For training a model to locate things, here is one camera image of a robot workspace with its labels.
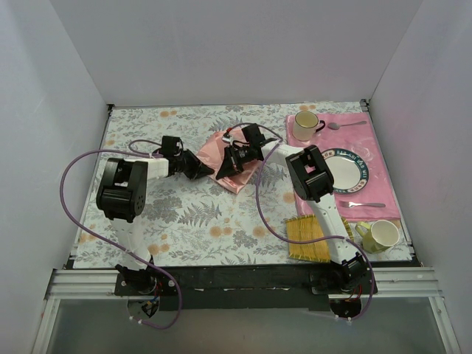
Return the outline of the peach satin napkin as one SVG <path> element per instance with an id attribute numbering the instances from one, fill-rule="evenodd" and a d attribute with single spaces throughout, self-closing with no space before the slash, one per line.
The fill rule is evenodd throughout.
<path id="1" fill-rule="evenodd" d="M 227 144 L 223 141 L 223 131 L 217 131 L 208 138 L 206 143 L 197 152 L 196 156 L 207 166 L 211 167 L 215 172 L 210 178 L 217 184 L 221 185 L 226 190 L 238 194 L 249 182 L 250 178 L 257 171 L 261 165 L 261 161 L 255 160 L 244 164 L 244 171 L 240 174 L 230 177 L 224 177 L 219 180 L 216 179 L 224 156 L 224 148 Z"/>

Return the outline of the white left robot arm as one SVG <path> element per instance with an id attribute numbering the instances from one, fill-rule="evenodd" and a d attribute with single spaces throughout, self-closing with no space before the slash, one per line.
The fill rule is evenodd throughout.
<path id="1" fill-rule="evenodd" d="M 214 170 L 205 165 L 180 138 L 163 136 L 160 148 L 149 156 L 138 159 L 109 158 L 97 191 L 96 204 L 110 220 L 118 244 L 127 253 L 117 270 L 135 272 L 131 285 L 142 295 L 151 294 L 157 285 L 156 275 L 146 270 L 151 254 L 144 242 L 142 213 L 145 209 L 148 183 L 183 173 L 196 180 L 209 176 Z"/>

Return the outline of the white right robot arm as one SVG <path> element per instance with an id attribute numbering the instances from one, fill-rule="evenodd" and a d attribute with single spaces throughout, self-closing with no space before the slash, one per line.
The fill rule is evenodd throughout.
<path id="1" fill-rule="evenodd" d="M 281 136 L 267 139 L 261 133 L 261 125 L 246 123 L 242 129 L 245 141 L 234 139 L 232 129 L 223 133 L 226 144 L 223 162 L 216 179 L 236 176 L 244 171 L 244 166 L 252 161 L 262 164 L 275 163 L 286 167 L 291 177 L 294 192 L 306 201 L 314 213 L 323 236 L 311 240 L 290 240 L 278 235 L 263 217 L 259 192 L 255 192 L 257 211 L 265 227 L 279 240 L 294 245 L 309 245 L 325 241 L 330 254 L 329 280 L 342 293 L 350 293 L 367 281 L 362 287 L 374 292 L 375 276 L 372 266 L 362 248 L 351 239 L 339 214 L 334 197 L 334 177 L 322 153 L 315 145 L 293 147 L 283 142 Z"/>

